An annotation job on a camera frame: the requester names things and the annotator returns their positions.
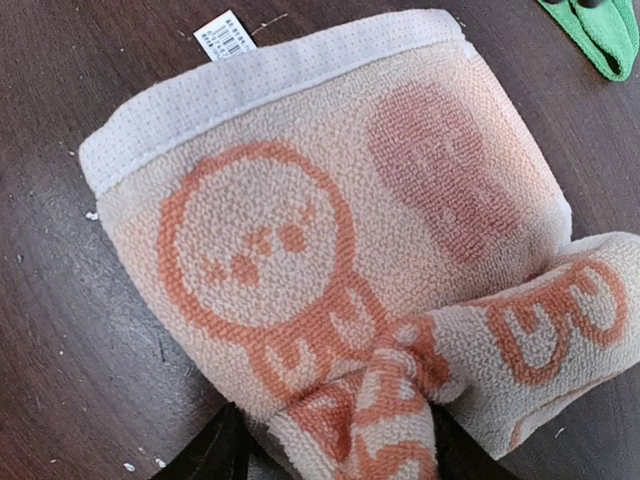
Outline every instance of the wooden table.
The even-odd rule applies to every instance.
[[[640,79],[605,82],[533,0],[2,2],[0,478],[144,480],[221,403],[85,218],[82,140],[134,94],[206,62],[191,33],[228,8],[249,31],[282,16],[255,33],[264,46],[416,7],[464,25],[573,205],[575,237],[640,233]],[[504,464],[524,479],[637,480],[640,369]]]

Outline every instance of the black object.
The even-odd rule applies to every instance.
[[[545,3],[550,3],[552,5],[557,5],[558,3],[562,3],[566,0],[543,0]],[[603,0],[579,0],[578,4],[584,8],[596,8],[600,5]]]
[[[432,405],[441,480],[518,480],[493,460],[443,407]],[[246,480],[249,456],[262,449],[233,403],[151,480]]]

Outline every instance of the green towel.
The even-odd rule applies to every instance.
[[[569,34],[596,68],[614,82],[629,78],[638,55],[638,24],[633,0],[604,0],[584,8],[577,0],[539,3]]]

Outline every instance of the peach towel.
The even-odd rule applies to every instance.
[[[570,243],[446,12],[205,65],[80,156],[150,308],[305,478],[435,478],[428,401],[500,457],[639,359],[640,241]]]

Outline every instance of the barcode label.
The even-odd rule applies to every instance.
[[[193,35],[213,61],[257,48],[231,10],[207,23]]]

